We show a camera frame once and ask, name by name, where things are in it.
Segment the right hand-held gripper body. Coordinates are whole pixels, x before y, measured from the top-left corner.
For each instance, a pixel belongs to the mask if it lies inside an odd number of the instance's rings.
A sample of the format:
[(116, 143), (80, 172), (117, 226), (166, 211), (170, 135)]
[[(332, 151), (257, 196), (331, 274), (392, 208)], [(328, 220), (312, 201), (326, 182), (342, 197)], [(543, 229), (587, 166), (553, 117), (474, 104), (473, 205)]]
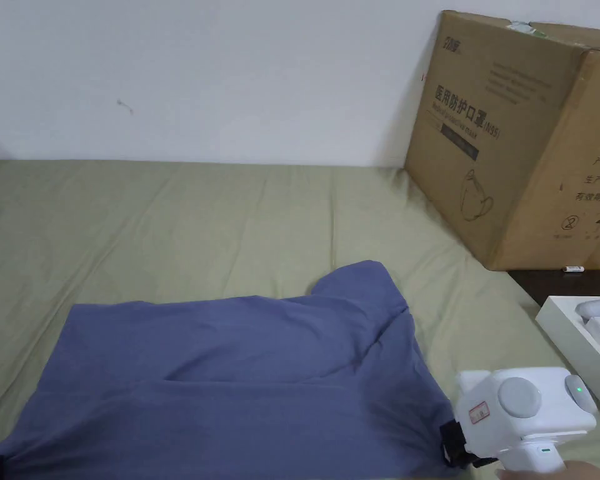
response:
[(562, 367), (463, 371), (452, 408), (425, 367), (342, 367), (295, 377), (291, 411), (231, 394), (126, 419), (107, 434), (106, 479), (380, 479), (452, 476), (468, 464), (559, 471), (557, 447), (596, 426)]

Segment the person's right hand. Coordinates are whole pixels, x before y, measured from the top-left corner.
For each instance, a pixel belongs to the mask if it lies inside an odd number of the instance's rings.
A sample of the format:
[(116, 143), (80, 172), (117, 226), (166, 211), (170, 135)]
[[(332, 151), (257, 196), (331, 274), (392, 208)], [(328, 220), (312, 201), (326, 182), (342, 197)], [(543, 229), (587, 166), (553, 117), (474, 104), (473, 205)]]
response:
[(584, 461), (566, 461), (565, 468), (549, 473), (498, 469), (499, 480), (600, 480), (600, 469)]

